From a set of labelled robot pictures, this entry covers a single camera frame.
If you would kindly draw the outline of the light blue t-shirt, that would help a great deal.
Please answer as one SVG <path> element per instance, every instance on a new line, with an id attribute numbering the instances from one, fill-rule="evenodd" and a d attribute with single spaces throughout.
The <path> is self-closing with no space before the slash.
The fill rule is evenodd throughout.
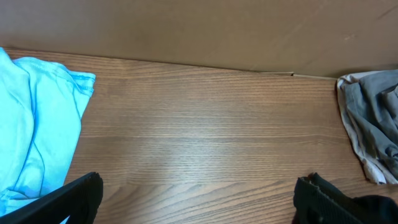
<path id="1" fill-rule="evenodd" d="M 62 187 L 95 75 L 1 50 L 1 215 Z"/>

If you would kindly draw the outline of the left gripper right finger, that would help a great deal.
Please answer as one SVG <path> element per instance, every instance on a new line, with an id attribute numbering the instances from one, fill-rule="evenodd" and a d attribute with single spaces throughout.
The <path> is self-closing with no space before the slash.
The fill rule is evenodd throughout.
<path id="1" fill-rule="evenodd" d="M 364 222 L 362 208 L 319 176 L 297 179 L 294 206 L 300 223 Z"/>

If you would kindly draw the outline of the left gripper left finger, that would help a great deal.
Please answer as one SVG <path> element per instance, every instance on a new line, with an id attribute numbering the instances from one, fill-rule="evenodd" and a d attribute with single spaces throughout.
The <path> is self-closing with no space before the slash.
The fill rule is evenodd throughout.
<path id="1" fill-rule="evenodd" d="M 103 180 L 90 172 L 3 217 L 5 224 L 92 224 L 103 198 Z"/>

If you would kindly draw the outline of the black t-shirt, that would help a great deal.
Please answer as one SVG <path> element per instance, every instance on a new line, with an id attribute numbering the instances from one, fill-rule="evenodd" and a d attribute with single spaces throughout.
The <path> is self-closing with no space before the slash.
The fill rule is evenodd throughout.
<path id="1" fill-rule="evenodd" d="M 319 175 L 314 173 L 308 177 L 315 176 Z M 393 199 L 380 195 L 366 195 L 350 199 L 362 208 L 363 223 L 397 223 L 397 204 Z"/>

